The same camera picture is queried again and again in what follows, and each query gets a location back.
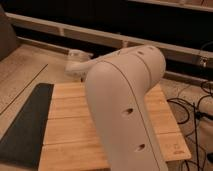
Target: white plastic casing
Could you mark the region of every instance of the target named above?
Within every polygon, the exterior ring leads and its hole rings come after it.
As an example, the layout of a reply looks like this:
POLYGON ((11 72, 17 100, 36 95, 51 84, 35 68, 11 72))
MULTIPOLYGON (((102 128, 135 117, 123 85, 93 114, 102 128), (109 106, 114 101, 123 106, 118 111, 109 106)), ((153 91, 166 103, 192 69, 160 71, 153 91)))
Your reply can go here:
POLYGON ((102 58, 86 77, 86 98, 112 171, 167 171, 144 103, 165 59, 153 46, 102 58))

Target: black wall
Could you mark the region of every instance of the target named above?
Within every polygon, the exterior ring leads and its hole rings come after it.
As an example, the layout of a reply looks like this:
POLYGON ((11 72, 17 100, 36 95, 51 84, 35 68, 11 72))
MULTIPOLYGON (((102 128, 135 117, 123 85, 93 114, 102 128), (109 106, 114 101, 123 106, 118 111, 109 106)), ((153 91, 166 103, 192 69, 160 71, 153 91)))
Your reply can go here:
POLYGON ((0 0, 7 12, 199 49, 213 13, 126 0, 0 0))

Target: dark gray cloth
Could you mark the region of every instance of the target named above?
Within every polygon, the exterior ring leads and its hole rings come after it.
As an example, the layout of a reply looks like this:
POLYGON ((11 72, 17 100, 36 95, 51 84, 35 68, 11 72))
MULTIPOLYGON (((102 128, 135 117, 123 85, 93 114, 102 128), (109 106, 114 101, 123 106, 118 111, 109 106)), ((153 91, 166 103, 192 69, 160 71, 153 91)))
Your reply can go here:
POLYGON ((16 34, 0 5, 0 61, 19 47, 16 34))
POLYGON ((38 84, 0 141, 0 161, 38 168, 52 97, 52 84, 38 84))

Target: wooden table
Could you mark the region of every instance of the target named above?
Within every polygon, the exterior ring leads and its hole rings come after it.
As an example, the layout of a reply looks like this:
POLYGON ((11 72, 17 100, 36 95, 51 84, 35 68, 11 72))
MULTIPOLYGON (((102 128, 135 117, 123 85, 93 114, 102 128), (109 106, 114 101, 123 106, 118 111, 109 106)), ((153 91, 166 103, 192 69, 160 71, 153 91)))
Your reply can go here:
MULTIPOLYGON (((145 98, 165 161, 191 154, 160 85, 145 98)), ((90 117, 83 83, 56 84, 52 95, 39 171, 109 168, 90 117)))

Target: screw hole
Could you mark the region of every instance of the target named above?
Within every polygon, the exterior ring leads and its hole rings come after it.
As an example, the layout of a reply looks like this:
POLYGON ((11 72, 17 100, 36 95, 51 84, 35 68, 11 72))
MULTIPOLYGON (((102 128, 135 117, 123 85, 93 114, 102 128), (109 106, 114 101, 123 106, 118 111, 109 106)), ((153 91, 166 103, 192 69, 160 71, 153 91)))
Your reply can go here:
POLYGON ((139 53, 140 55, 144 55, 144 53, 143 53, 143 52, 141 52, 141 51, 138 51, 138 53, 139 53))
POLYGON ((133 112, 133 109, 132 109, 132 108, 129 108, 129 109, 123 111, 123 115, 124 115, 124 116, 129 116, 132 112, 133 112))
POLYGON ((138 148, 135 150, 135 152, 140 152, 144 148, 145 148, 145 144, 141 144, 141 145, 138 146, 138 148))
POLYGON ((154 50, 154 48, 152 46, 149 46, 149 49, 154 50))

